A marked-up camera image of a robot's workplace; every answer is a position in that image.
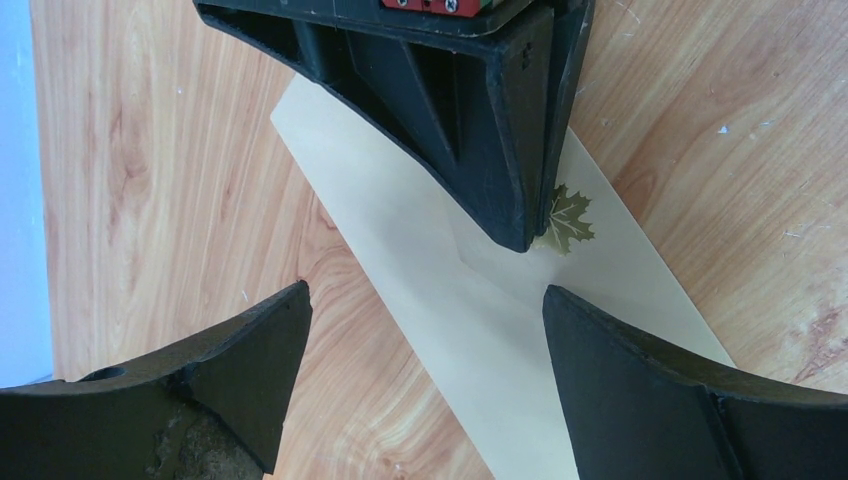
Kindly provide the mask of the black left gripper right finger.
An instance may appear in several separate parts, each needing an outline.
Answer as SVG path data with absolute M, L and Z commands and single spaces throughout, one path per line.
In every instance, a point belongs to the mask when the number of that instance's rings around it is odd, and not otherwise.
M 549 287 L 543 321 L 583 479 L 843 479 L 847 398 L 750 374 Z

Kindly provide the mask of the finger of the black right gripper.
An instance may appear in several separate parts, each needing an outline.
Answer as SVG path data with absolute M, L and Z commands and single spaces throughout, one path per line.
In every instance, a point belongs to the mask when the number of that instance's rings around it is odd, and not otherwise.
M 292 68 L 409 154 L 496 244 L 540 229 L 556 8 L 441 1 L 198 1 L 209 27 Z
M 537 237 L 549 225 L 560 155 L 576 97 L 595 12 L 593 1 L 554 1 L 554 23 L 545 110 L 544 157 Z

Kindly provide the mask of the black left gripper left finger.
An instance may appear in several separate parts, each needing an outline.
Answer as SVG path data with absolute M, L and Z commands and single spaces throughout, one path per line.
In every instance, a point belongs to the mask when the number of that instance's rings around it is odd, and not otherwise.
M 166 347 L 1 392 L 5 479 L 260 479 L 274 471 L 312 318 L 298 281 Z

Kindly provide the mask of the tan paper envelope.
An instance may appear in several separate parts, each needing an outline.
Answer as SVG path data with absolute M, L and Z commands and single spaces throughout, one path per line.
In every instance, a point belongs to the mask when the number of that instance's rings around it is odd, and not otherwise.
M 589 203 L 593 238 L 567 254 L 502 247 L 407 153 L 295 76 L 282 140 L 376 292 L 498 479 L 578 475 L 542 318 L 546 288 L 711 360 L 727 351 L 578 137 L 556 181 Z

